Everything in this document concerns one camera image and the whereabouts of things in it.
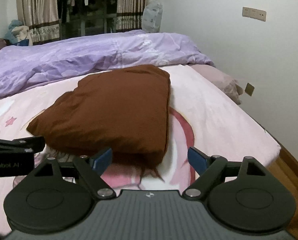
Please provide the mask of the beige wall socket panel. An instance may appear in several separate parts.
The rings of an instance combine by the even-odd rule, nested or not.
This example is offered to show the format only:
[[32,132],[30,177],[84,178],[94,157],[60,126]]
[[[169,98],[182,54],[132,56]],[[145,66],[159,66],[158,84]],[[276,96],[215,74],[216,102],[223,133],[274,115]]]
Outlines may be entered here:
[[264,10],[259,10],[255,8],[243,7],[242,16],[266,22],[267,12]]

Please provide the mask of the left beige curtain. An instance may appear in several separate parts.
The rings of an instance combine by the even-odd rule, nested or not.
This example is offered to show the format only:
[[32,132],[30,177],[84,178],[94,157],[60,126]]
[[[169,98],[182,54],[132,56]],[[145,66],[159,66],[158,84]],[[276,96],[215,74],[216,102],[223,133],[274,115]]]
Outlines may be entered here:
[[16,0],[18,19],[29,27],[34,45],[60,39],[57,0]]

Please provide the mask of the brown padded jacket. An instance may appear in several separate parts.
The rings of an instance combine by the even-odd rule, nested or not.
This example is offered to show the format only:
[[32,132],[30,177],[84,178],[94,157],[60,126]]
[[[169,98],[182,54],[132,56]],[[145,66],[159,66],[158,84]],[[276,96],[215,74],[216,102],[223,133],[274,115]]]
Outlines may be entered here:
[[91,74],[27,126],[59,153],[92,156],[108,147],[115,164],[154,170],[169,144],[168,72],[141,65]]

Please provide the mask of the right beige curtain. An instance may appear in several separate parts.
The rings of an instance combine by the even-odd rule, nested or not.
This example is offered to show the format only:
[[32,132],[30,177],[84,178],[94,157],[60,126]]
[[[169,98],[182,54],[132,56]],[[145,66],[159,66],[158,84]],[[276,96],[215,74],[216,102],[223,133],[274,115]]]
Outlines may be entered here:
[[141,29],[146,0],[117,0],[116,31]]

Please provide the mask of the purple duvet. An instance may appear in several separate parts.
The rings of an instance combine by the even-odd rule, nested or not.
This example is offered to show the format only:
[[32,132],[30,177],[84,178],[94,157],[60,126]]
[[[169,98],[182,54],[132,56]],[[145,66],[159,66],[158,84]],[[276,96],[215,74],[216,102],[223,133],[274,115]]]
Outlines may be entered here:
[[0,99],[58,80],[144,64],[214,65],[188,36],[177,33],[133,30],[7,46],[0,49]]

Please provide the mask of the beige curtain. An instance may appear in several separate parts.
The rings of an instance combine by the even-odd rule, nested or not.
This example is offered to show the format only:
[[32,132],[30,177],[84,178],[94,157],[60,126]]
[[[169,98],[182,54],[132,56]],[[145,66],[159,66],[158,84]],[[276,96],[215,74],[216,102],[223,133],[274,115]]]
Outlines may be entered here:
[[117,0],[116,31],[141,29],[146,0]]
[[18,19],[29,27],[34,45],[60,39],[57,0],[16,0]]

